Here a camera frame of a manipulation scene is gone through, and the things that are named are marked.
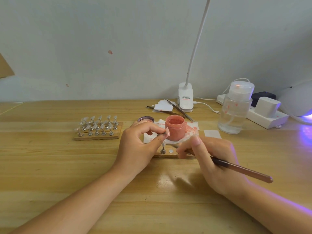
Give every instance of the bottle cap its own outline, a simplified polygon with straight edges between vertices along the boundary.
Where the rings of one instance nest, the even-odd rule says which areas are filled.
[[[228,97],[235,101],[249,101],[255,85],[246,81],[234,81],[231,83]]]

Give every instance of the tabletop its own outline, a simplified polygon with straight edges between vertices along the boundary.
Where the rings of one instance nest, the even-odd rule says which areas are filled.
[[[117,115],[129,127],[141,116],[165,119],[145,105],[158,100],[0,103],[0,233],[8,233],[105,173],[119,139],[74,141],[80,119]],[[215,110],[221,105],[208,103]],[[190,116],[217,130],[219,115],[202,104]],[[312,208],[312,126],[291,118],[281,129],[246,119],[232,141],[240,165],[268,174],[257,184]],[[90,233],[269,233],[215,193],[196,159],[154,158],[115,198]]]

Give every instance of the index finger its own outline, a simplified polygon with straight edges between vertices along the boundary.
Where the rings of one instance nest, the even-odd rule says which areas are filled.
[[[138,125],[134,125],[133,129],[135,129],[135,132],[137,133],[137,135],[144,134],[148,131],[153,131],[157,134],[163,134],[166,132],[166,129],[161,128],[152,122],[144,122]]]

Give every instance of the person's right hand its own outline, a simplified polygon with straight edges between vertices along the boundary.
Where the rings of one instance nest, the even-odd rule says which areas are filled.
[[[193,150],[205,180],[217,193],[227,198],[244,195],[248,186],[247,178],[243,174],[215,165],[210,158],[211,155],[238,165],[235,149],[230,141],[192,136],[177,149],[179,158],[185,158],[186,149]]]

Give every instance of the brown brush handle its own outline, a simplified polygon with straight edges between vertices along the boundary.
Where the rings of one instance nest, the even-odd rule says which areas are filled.
[[[195,155],[192,149],[187,149],[187,150],[185,150],[185,152],[190,153],[192,155]],[[213,163],[216,165],[231,169],[233,171],[239,172],[239,173],[247,175],[249,177],[256,178],[256,179],[258,179],[260,181],[264,181],[266,183],[272,183],[273,182],[273,178],[268,176],[268,175],[250,170],[248,168],[241,167],[241,166],[236,165],[236,164],[229,163],[227,161],[224,161],[222,159],[218,159],[216,157],[211,156],[211,159],[212,159]]]
[[[180,116],[180,117],[185,118],[184,115],[180,115],[180,114],[178,114],[178,113],[169,112],[169,111],[161,111],[161,112],[167,113],[167,114],[169,114],[169,115],[177,115],[177,116]]]

